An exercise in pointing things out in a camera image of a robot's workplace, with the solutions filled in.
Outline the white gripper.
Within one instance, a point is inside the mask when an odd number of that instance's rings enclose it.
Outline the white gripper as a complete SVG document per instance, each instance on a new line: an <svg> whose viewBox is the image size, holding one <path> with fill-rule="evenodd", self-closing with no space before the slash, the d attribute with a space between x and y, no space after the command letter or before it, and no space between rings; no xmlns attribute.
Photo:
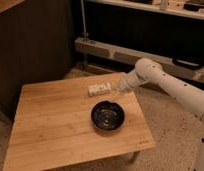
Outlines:
<svg viewBox="0 0 204 171"><path fill-rule="evenodd" d="M117 83L117 90L123 93L133 91L138 85L138 79L133 74L123 73Z"/></svg>

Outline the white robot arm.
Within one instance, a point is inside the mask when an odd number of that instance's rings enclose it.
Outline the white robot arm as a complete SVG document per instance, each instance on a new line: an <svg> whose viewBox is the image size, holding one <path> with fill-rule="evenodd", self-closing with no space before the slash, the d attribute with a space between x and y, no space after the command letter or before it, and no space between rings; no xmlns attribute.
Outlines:
<svg viewBox="0 0 204 171"><path fill-rule="evenodd" d="M166 73L158 62L139 59L132 71L120 77L117 87L121 92L130 92L147 83L159 86L204 124L204 91ZM194 171L204 171L204 127Z"/></svg>

